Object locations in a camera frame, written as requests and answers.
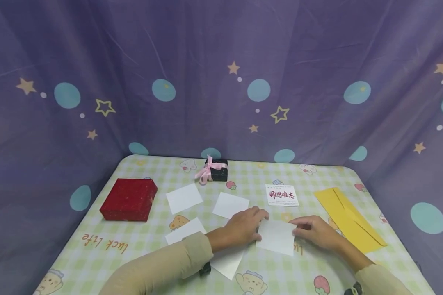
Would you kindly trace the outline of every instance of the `table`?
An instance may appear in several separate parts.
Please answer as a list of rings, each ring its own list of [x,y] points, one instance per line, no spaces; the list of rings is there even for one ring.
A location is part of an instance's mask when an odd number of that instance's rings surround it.
[[[175,216],[171,214],[165,194],[193,183],[194,174],[204,162],[205,159],[142,155],[124,158],[47,273],[57,284],[62,283],[60,288],[54,287],[57,290],[53,294],[98,294],[120,265],[166,246],[164,237],[171,233]],[[274,220],[288,221],[297,216],[316,214],[327,221],[329,216],[313,192],[336,186],[388,243],[387,247],[368,254],[368,257],[392,271],[415,295],[434,294],[353,170],[335,166],[228,163],[228,182],[209,182],[205,186],[197,183],[203,203],[180,212],[180,215],[188,220],[198,217],[207,231],[224,226],[227,219],[212,214],[212,210],[219,193],[226,192],[250,199],[250,206],[265,208]],[[146,177],[152,178],[159,188],[148,222],[105,221],[98,210],[116,179]],[[269,207],[265,184],[273,183],[294,185],[300,207]],[[296,240],[292,246],[294,257],[251,245],[233,280],[212,270],[208,276],[196,275],[176,281],[156,293],[243,295],[243,283],[237,282],[237,278],[241,279],[243,275],[262,278],[263,285],[255,289],[253,295],[260,292],[265,295],[316,294],[315,287],[325,282],[328,285],[323,286],[325,294],[343,294],[355,283],[353,274],[332,253],[301,240]]]

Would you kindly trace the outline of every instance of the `beige sleeve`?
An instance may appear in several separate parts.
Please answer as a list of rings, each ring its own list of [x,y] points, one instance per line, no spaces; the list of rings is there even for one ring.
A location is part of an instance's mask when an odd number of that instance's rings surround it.
[[[361,284],[364,295],[413,295],[398,278],[381,265],[371,264],[358,271],[355,277]]]
[[[120,266],[99,294],[150,294],[173,280],[191,276],[212,257],[208,238],[199,232]]]

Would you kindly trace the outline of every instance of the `purple curtain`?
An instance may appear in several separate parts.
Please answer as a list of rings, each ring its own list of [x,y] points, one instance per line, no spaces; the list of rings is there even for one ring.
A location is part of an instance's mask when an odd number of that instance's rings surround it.
[[[443,294],[443,0],[0,0],[0,294],[131,153],[351,167]]]

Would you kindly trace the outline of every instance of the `human hand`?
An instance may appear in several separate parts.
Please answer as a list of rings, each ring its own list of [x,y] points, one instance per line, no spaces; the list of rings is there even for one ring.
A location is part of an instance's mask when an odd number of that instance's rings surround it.
[[[261,235],[256,233],[256,229],[263,219],[269,219],[269,213],[258,206],[233,215],[224,227],[206,234],[212,245],[212,252],[261,241]]]
[[[321,248],[335,250],[343,237],[317,215],[297,217],[289,223],[295,224],[294,236],[307,239]]]

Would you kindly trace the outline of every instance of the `red gift box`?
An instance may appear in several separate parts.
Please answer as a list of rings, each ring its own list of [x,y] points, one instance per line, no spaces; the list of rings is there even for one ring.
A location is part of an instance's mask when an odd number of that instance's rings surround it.
[[[152,179],[118,178],[100,213],[105,220],[147,221],[157,191]]]

